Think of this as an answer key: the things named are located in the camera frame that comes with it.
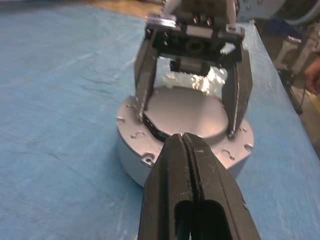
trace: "clamp jaw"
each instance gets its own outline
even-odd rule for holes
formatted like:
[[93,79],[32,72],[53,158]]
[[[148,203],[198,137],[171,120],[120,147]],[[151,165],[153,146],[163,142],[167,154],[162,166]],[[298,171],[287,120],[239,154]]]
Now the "clamp jaw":
[[[227,135],[232,138],[244,118],[253,85],[249,53],[242,46],[244,36],[242,27],[227,24],[223,17],[183,12],[148,16],[134,65],[139,121],[148,122],[144,111],[153,93],[159,57],[169,59],[174,72],[206,76],[211,66],[224,68],[222,103],[228,116]],[[234,46],[227,54],[221,52],[226,44]]]
[[144,185],[137,240],[260,240],[242,193],[205,141],[174,134]]

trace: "aluminum part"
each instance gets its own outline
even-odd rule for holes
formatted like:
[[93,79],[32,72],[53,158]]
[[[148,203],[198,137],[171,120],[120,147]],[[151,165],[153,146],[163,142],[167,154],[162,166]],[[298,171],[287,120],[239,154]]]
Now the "aluminum part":
[[[135,97],[129,96],[117,113],[118,152],[125,171],[141,186],[164,145],[135,115]],[[189,88],[156,88],[146,116],[161,132],[190,132],[203,137],[212,152],[236,177],[251,154],[254,135],[244,119],[233,138],[227,137],[228,117],[221,100]]]

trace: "blue tablecloth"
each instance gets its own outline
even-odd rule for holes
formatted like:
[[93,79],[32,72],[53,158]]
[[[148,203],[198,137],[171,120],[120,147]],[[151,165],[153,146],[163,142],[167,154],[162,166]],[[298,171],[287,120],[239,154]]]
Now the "blue tablecloth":
[[[237,182],[263,240],[320,239],[320,163],[252,24],[255,146]],[[0,239],[133,240],[143,189],[116,151],[144,19],[0,4]]]

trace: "human hand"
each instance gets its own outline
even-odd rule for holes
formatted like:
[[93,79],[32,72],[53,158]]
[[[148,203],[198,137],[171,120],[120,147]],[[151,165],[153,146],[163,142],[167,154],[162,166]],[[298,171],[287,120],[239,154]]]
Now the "human hand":
[[304,71],[306,89],[317,95],[320,93],[320,56]]

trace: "metal plate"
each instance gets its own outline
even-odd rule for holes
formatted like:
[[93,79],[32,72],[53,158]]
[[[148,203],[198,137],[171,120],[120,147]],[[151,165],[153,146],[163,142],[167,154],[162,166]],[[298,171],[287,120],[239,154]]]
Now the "metal plate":
[[[226,136],[228,118],[219,98],[188,88],[157,88],[155,91],[146,114],[158,129],[169,135],[187,131],[200,134],[223,166],[236,177],[254,145],[249,123],[243,120],[241,130],[229,139]],[[135,98],[129,96],[118,110],[118,151],[125,171],[143,186],[163,142],[155,139],[147,127],[137,120],[135,103]]]

